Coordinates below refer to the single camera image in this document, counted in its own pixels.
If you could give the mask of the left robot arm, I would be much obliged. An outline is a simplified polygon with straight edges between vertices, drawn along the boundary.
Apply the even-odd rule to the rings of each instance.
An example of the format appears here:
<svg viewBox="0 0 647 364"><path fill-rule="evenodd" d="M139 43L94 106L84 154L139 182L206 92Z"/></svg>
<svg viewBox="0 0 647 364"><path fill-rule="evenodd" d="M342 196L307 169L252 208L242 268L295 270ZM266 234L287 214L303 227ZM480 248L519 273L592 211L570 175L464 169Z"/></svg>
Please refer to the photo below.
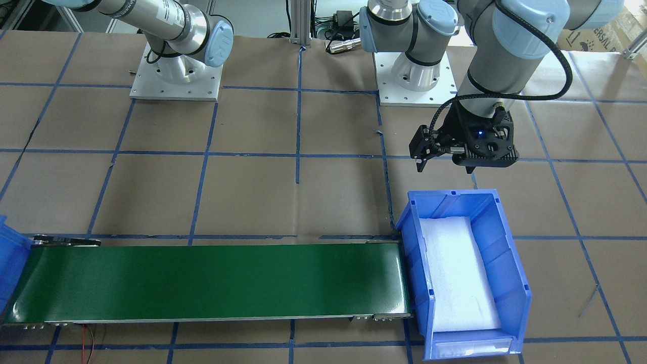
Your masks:
<svg viewBox="0 0 647 364"><path fill-rule="evenodd" d="M366 52L398 53L398 83L422 92L435 86L441 58L463 19L476 53L457 95L414 133L409 154L418 172L428 160L451 154L472 173L518 160L514 101L552 101L571 87L573 71L557 46L561 31L601 27L623 7L623 1L457 1L456 7L444 1L369 1L359 11L360 40ZM564 86L548 95L523 95L548 53L563 67Z"/></svg>

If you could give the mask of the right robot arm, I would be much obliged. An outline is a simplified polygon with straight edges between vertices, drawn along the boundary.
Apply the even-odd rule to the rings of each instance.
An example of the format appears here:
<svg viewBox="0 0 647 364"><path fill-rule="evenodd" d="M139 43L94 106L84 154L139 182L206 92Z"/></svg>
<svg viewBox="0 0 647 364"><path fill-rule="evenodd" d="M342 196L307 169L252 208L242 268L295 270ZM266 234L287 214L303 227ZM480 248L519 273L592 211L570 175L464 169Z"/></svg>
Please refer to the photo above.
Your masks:
<svg viewBox="0 0 647 364"><path fill-rule="evenodd" d="M203 70L220 70L233 50L234 29L228 18L206 14L178 1L48 1L75 12L95 10L143 31L150 52L162 60L188 60L184 77L193 81Z"/></svg>

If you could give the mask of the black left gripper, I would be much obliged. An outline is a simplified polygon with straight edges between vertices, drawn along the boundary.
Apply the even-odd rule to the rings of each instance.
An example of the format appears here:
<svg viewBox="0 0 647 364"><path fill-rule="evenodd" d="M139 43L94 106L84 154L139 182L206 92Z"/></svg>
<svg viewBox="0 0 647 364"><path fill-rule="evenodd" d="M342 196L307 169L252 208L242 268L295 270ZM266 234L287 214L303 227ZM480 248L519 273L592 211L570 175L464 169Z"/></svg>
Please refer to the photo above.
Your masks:
<svg viewBox="0 0 647 364"><path fill-rule="evenodd" d="M455 102L444 119L444 146L439 132L420 125L409 143L409 154L418 172L428 160L452 154L452 161L464 166L468 175L477 167L506 168L519 159L514 143L515 126L503 102L494 104L491 117L480 117Z"/></svg>

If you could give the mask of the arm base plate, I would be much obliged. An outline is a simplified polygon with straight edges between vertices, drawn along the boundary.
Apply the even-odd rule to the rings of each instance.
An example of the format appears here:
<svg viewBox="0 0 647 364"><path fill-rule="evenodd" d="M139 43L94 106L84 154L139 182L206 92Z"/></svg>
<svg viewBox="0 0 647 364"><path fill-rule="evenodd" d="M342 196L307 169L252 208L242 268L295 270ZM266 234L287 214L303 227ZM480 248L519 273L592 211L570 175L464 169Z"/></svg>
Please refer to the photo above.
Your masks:
<svg viewBox="0 0 647 364"><path fill-rule="evenodd" d="M148 62L146 46L129 96L144 101L213 101L219 99L222 67L208 67L181 55Z"/></svg>
<svg viewBox="0 0 647 364"><path fill-rule="evenodd" d="M374 53L381 105L439 107L457 95L446 54L439 64L412 63L404 53Z"/></svg>

